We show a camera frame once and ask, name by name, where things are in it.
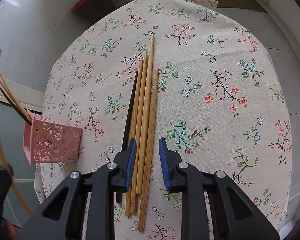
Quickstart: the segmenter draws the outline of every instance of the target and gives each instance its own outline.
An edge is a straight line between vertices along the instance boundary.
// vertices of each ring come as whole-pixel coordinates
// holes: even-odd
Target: brown basket
[[[116,9],[112,0],[80,0],[71,11],[94,24]]]

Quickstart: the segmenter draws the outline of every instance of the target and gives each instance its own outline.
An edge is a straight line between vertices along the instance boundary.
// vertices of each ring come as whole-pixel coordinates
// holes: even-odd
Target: silver screw
[[[115,167],[117,167],[117,164],[116,164],[116,163],[108,163],[108,164],[107,164],[107,168],[108,168],[108,169],[114,169]]]
[[[224,171],[217,171],[217,177],[218,178],[224,178],[226,176]]]
[[[181,169],[186,169],[189,167],[189,164],[188,163],[185,163],[185,162],[181,162],[179,163],[179,168]]]
[[[71,174],[70,174],[70,178],[71,178],[71,179],[76,179],[77,177],[79,177],[79,175],[80,175],[79,172],[73,171],[73,172],[71,172]]]

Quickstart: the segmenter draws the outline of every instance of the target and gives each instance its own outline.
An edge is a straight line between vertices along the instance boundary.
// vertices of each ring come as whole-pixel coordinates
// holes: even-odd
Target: blue gripper pad
[[[165,144],[165,142],[163,142],[161,138],[159,140],[159,155],[160,155],[160,162],[161,162],[161,170],[162,170],[164,185],[167,188],[167,191],[169,192],[171,188],[171,183],[170,183],[170,170],[169,170],[168,160],[165,151],[166,148],[167,145]]]
[[[126,181],[124,184],[124,187],[126,188],[127,191],[131,187],[134,163],[137,154],[137,143],[135,139],[130,140],[128,149],[130,149],[130,153],[129,153],[129,159],[128,159],[127,169],[126,169]]]

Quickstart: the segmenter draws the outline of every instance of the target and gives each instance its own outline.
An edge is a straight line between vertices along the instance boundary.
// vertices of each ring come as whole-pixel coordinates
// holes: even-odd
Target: pink plastic holder
[[[54,122],[48,117],[33,114],[32,126],[25,124],[23,133],[23,150],[29,164],[74,162],[78,160],[78,152],[82,129]]]

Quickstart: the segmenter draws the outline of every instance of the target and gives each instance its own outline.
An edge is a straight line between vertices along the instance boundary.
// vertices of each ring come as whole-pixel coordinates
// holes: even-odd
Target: tablecloth
[[[41,202],[71,171],[96,171],[120,152],[138,61],[154,33],[160,74],[145,232],[137,230],[138,214],[124,216],[123,198],[114,205],[116,239],[180,239],[181,195],[164,187],[160,137],[199,170],[225,171],[280,230],[292,162],[285,98],[267,50],[217,13],[217,3],[135,0],[64,52],[51,71],[43,114],[83,128],[80,156],[77,163],[37,165]]]

